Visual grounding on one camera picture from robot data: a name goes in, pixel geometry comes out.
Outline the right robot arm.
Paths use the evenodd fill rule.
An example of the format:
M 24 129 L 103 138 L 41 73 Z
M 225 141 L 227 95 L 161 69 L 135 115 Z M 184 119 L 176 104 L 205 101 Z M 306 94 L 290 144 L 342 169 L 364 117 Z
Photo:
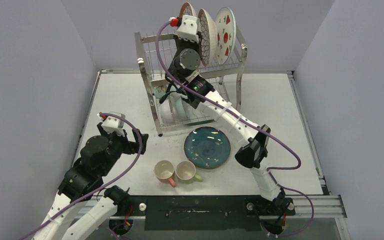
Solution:
M 280 234 L 286 221 L 286 211 L 292 203 L 285 199 L 285 189 L 279 186 L 271 171 L 273 167 L 264 162 L 268 155 L 267 145 L 271 130 L 267 125 L 259 126 L 243 117 L 231 103 L 198 72 L 201 46 L 193 41 L 174 37 L 176 52 L 165 74 L 170 86 L 182 95 L 182 100 L 195 110 L 212 117 L 228 130 L 239 143 L 236 161 L 252 173 L 260 195 L 262 207 L 277 219 L 264 224 L 272 234 Z

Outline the dark bottom plate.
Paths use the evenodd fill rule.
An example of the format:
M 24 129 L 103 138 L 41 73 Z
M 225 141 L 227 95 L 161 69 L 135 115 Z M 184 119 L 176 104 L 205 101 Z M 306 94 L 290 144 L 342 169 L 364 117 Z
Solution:
M 210 170 L 227 162 L 231 153 L 231 143 L 221 130 L 202 126 L 187 135 L 183 149 L 186 158 L 197 168 Z

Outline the brown rim flower plate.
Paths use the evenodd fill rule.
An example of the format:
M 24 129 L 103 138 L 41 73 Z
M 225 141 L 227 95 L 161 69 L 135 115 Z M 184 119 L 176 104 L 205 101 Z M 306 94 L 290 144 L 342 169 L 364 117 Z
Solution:
M 217 27 L 210 14 L 203 8 L 198 12 L 201 32 L 201 62 L 207 67 L 213 60 L 217 49 Z

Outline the celadon bowl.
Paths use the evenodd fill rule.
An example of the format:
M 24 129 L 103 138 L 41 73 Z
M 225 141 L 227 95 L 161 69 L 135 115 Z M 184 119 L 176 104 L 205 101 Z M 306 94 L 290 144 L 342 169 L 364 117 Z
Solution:
M 167 89 L 168 89 L 168 85 L 160 85 L 160 86 L 154 87 L 154 92 L 153 92 L 154 97 L 160 102 L 164 102 L 170 94 L 170 91 L 168 91 Z
M 179 98 L 176 102 L 175 102 L 175 110 L 176 110 L 176 114 L 177 116 L 182 120 L 182 121 L 186 121 L 186 120 L 189 120 L 190 117 L 189 117 L 189 112 L 188 112 L 188 105 L 183 101 L 182 98 Z

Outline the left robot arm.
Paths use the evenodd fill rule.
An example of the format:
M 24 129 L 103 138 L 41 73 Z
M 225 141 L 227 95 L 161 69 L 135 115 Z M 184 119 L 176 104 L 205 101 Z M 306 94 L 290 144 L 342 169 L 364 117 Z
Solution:
M 75 217 L 101 191 L 103 178 L 108 175 L 120 157 L 143 155 L 149 135 L 133 128 L 134 140 L 128 139 L 123 123 L 118 119 L 100 122 L 99 135 L 90 137 L 80 150 L 80 157 L 65 173 L 57 188 L 53 204 L 40 229 L 32 234 L 34 240 L 84 240 L 110 216 L 124 215 L 129 210 L 127 190 L 114 185 L 79 220 Z

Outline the strawberry pattern top plate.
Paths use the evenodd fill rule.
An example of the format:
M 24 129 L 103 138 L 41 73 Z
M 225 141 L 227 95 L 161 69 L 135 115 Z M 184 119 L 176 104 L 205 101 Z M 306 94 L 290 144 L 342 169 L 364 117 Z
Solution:
M 222 7 L 218 11 L 214 22 L 217 40 L 214 58 L 218 65 L 223 65 L 230 58 L 236 44 L 236 19 L 229 7 Z

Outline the green handled cream mug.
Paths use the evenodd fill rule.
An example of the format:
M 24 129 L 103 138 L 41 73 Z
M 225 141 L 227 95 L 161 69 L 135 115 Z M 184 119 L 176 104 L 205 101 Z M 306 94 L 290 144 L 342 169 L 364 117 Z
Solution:
M 182 161 L 177 164 L 175 174 L 178 180 L 183 184 L 191 184 L 193 182 L 202 182 L 204 179 L 197 174 L 196 166 L 190 161 Z

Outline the pink handled cream mug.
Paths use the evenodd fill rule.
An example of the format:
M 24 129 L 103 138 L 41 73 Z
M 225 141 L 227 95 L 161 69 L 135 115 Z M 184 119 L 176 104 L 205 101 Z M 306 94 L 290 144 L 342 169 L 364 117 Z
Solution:
M 177 186 L 175 182 L 175 168 L 174 165 L 168 160 L 161 160 L 154 166 L 155 177 L 164 184 L 169 184 L 175 188 Z

